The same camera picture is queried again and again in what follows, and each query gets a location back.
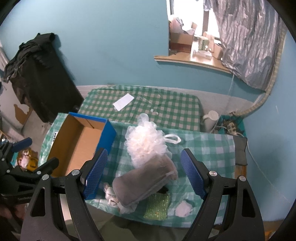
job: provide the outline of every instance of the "teal wall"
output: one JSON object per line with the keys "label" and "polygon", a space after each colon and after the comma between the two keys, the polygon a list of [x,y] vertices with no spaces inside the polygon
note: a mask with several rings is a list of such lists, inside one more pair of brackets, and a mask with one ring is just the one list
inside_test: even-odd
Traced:
{"label": "teal wall", "polygon": [[283,219],[296,198],[296,43],[290,33],[275,86],[266,103],[244,119],[249,147],[247,177],[264,220]]}
{"label": "teal wall", "polygon": [[[9,58],[22,42],[54,32],[76,85],[152,85],[227,94],[232,76],[203,67],[161,63],[168,53],[165,0],[21,0],[0,27]],[[232,95],[254,101],[260,91],[235,78]]]}

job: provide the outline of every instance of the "window sill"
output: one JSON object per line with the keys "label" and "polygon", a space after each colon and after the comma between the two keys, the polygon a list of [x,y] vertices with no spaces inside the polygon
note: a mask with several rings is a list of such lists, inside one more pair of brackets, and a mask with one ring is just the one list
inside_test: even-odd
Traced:
{"label": "window sill", "polygon": [[208,60],[201,56],[191,57],[189,53],[177,52],[176,54],[170,54],[169,56],[155,55],[154,59],[160,62],[190,64],[230,73],[229,69],[222,65],[221,60],[218,60],[214,57],[212,57],[211,60]]}

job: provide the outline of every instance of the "blue gripper pad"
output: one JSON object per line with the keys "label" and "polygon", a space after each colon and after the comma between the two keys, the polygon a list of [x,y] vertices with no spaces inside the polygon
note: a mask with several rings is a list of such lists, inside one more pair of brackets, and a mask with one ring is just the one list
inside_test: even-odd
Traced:
{"label": "blue gripper pad", "polygon": [[32,145],[32,139],[30,137],[27,137],[26,139],[24,140],[21,140],[19,142],[16,142],[12,145],[12,149],[11,151],[12,152],[19,152],[23,149],[26,149],[28,148],[29,146]]}
{"label": "blue gripper pad", "polygon": [[[206,173],[207,168],[202,162],[196,160],[196,158],[193,156],[192,152],[188,148],[184,149],[181,152],[181,164],[190,181],[194,193],[200,196],[201,199],[205,200],[207,195],[205,185],[208,185],[209,182]],[[201,170],[201,172],[199,172],[197,165],[201,166],[201,168],[203,169]]]}
{"label": "blue gripper pad", "polygon": [[98,191],[100,180],[107,161],[108,152],[106,149],[104,149],[85,179],[85,187],[82,192],[85,200],[94,199],[96,197],[96,193]]}

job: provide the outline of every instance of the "silver curtain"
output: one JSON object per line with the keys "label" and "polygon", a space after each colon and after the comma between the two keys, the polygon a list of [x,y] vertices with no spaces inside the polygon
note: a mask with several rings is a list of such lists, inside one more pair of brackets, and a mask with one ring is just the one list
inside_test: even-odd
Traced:
{"label": "silver curtain", "polygon": [[281,31],[286,26],[266,0],[204,0],[213,9],[223,47],[222,64],[249,86],[266,90]]}

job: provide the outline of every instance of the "white cloth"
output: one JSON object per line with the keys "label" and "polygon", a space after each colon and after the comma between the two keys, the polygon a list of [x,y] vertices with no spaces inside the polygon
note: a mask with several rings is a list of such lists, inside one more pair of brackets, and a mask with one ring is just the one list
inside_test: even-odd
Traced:
{"label": "white cloth", "polygon": [[30,157],[29,156],[23,156],[22,157],[22,160],[21,160],[21,167],[22,168],[27,168],[27,165],[29,164],[29,160],[30,160]]}
{"label": "white cloth", "polygon": [[181,218],[187,217],[192,212],[192,205],[182,201],[176,208],[175,215]]}
{"label": "white cloth", "polygon": [[110,205],[111,207],[117,207],[119,209],[119,213],[120,214],[128,214],[128,213],[133,213],[138,204],[132,204],[130,207],[124,207],[121,205],[121,203],[119,202],[118,198],[116,197],[114,190],[112,187],[110,187],[110,185],[108,183],[104,183],[104,191],[105,191],[105,198],[108,201],[108,205]]}

